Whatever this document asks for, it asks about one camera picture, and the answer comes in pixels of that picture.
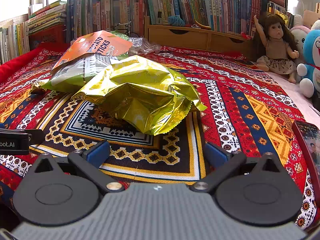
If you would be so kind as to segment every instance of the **ball of blue yarn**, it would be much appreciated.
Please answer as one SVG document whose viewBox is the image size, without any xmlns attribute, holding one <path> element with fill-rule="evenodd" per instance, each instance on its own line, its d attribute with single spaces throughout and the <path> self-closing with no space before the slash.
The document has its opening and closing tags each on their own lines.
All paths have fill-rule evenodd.
<svg viewBox="0 0 320 240">
<path fill-rule="evenodd" d="M 185 25 L 184 21 L 178 16 L 169 16 L 168 23 L 171 26 L 183 27 Z"/>
</svg>

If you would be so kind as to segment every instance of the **silver bolt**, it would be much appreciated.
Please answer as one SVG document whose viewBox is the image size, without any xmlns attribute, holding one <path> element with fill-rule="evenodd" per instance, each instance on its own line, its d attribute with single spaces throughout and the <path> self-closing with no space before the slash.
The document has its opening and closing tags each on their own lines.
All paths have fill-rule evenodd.
<svg viewBox="0 0 320 240">
<path fill-rule="evenodd" d="M 122 188 L 122 184 L 119 182 L 110 182 L 106 185 L 108 190 L 119 190 Z"/>
<path fill-rule="evenodd" d="M 206 182 L 199 181 L 195 183 L 194 188 L 197 190 L 206 190 L 209 188 L 209 185 Z"/>
</svg>

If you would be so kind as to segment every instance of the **plush toy's foot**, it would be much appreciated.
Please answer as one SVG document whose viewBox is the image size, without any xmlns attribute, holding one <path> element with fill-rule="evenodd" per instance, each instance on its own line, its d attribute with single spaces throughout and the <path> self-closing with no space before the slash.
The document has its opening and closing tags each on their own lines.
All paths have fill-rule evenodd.
<svg viewBox="0 0 320 240">
<path fill-rule="evenodd" d="M 269 67 L 264 64 L 263 62 L 257 62 L 256 63 L 256 66 L 260 69 L 260 70 L 263 70 L 263 71 L 269 71 Z"/>
<path fill-rule="evenodd" d="M 292 83 L 292 84 L 295 84 L 295 83 L 296 83 L 296 80 L 295 80 L 295 78 L 294 78 L 294 72 L 292 72 L 292 73 L 289 74 L 289 79 L 288 79 L 288 81 L 289 81 L 290 83 Z"/>
</svg>

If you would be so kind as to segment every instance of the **doll's face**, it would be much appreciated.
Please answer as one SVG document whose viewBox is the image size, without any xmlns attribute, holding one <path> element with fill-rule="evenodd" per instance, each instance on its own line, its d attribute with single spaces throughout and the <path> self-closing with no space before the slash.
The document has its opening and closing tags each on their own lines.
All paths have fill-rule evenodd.
<svg viewBox="0 0 320 240">
<path fill-rule="evenodd" d="M 268 34 L 271 38 L 281 39 L 283 37 L 283 30 L 280 23 L 275 23 L 269 26 Z"/>
</svg>

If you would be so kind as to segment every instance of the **doll's hair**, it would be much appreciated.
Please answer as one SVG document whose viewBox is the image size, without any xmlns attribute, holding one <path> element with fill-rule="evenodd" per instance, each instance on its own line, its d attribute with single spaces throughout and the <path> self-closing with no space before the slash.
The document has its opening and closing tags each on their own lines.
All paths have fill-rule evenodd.
<svg viewBox="0 0 320 240">
<path fill-rule="evenodd" d="M 285 22 L 280 15 L 273 14 L 273 13 L 262 14 L 259 17 L 259 23 L 262 26 L 264 34 L 266 35 L 267 39 L 269 38 L 269 34 L 268 34 L 269 27 L 273 24 L 280 23 L 283 31 L 282 39 L 287 43 L 289 43 L 289 46 L 292 49 L 292 51 L 298 50 L 293 34 L 290 32 L 287 26 L 285 26 Z M 257 60 L 258 58 L 266 54 L 266 48 L 263 46 L 260 39 L 260 35 L 257 31 L 255 32 L 253 43 L 254 43 L 254 47 L 257 49 L 256 51 L 256 60 Z"/>
</svg>

